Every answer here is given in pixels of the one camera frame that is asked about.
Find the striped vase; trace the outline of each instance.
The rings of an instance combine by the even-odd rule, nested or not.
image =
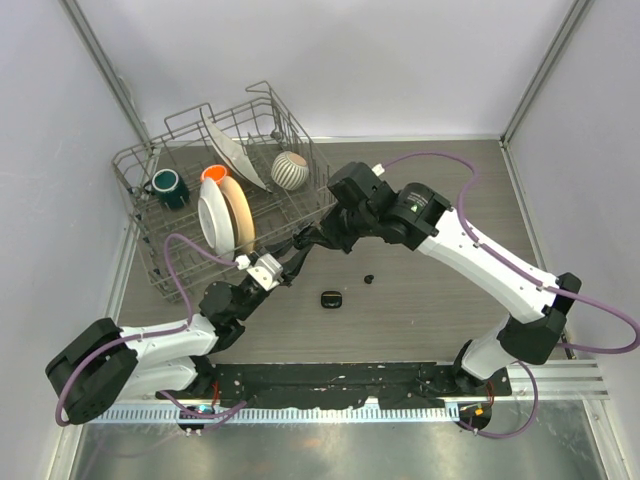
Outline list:
[[[273,162],[271,178],[285,190],[296,190],[309,178],[309,166],[300,155],[282,152]]]

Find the wire dish rack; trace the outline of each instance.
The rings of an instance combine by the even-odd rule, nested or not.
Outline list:
[[[242,145],[271,191],[232,174],[251,208],[256,249],[286,240],[299,225],[318,219],[335,201],[326,188],[331,175],[329,163],[280,97],[267,82],[251,85],[246,92],[252,95],[251,100],[218,113],[209,103],[202,103],[168,116],[164,120],[167,133],[122,150],[113,159],[116,178],[127,192],[130,217],[139,231],[138,251],[149,281],[169,301],[179,300],[180,294],[165,264],[167,235],[182,233],[212,251],[198,219],[200,174],[206,167],[224,162],[212,146],[204,126],[205,116]],[[273,161],[283,151],[301,155],[309,166],[309,179],[293,192],[271,179]],[[177,171],[189,188],[190,201],[177,211],[165,208],[144,190],[145,183],[163,168]],[[234,267],[212,262],[181,242],[171,244],[169,255],[182,284],[194,295],[202,293],[214,279],[234,281],[244,276]]]

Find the beige plate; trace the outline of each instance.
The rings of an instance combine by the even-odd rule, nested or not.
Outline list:
[[[220,182],[220,191],[226,197],[235,218],[236,245],[242,247],[243,253],[251,253],[256,239],[256,230],[253,225],[253,216],[242,187],[233,178],[226,176]]]

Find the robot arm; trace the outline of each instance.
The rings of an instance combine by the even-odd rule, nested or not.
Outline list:
[[[328,184],[337,204],[317,225],[307,225],[289,241],[237,259],[247,271],[240,285],[214,282],[200,302],[200,314],[190,327],[162,337],[125,342],[92,362],[74,383],[65,402],[71,423],[84,423],[103,413],[115,401],[159,390],[183,391],[195,398],[210,395],[215,372],[206,355],[229,348],[245,330],[246,320],[271,292],[288,286],[300,273],[314,245],[349,253],[358,239],[381,237],[412,251],[433,257],[476,283],[509,312],[484,337],[467,342],[454,363],[460,391],[473,393],[497,370],[515,360],[543,364],[557,344],[572,301],[556,297],[523,280],[474,242],[460,224],[450,202],[429,187],[411,183],[400,192],[378,178],[363,163],[351,163]],[[476,229],[487,244],[543,285],[577,292],[580,281],[571,274],[556,278],[497,245]],[[279,258],[291,248],[297,252],[284,263]],[[77,365],[92,351],[113,340],[167,330],[184,324],[118,328],[110,319],[95,322],[47,367],[60,395]]]
[[[479,244],[488,245],[542,285],[577,293],[581,282],[570,273],[556,278],[527,264],[472,228],[477,242],[465,233],[450,202],[429,187],[411,183],[399,193],[365,164],[352,163],[337,172],[329,189],[339,211],[330,212],[321,225],[340,248],[349,252],[357,238],[379,236],[433,257],[481,287],[509,312],[484,337],[469,341],[456,358],[456,383],[471,392],[498,369],[515,360],[541,365],[551,355],[573,301],[557,297],[524,280]]]

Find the green mug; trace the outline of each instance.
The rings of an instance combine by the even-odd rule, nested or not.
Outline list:
[[[180,210],[189,203],[187,184],[178,172],[170,168],[158,170],[143,188],[169,210]]]

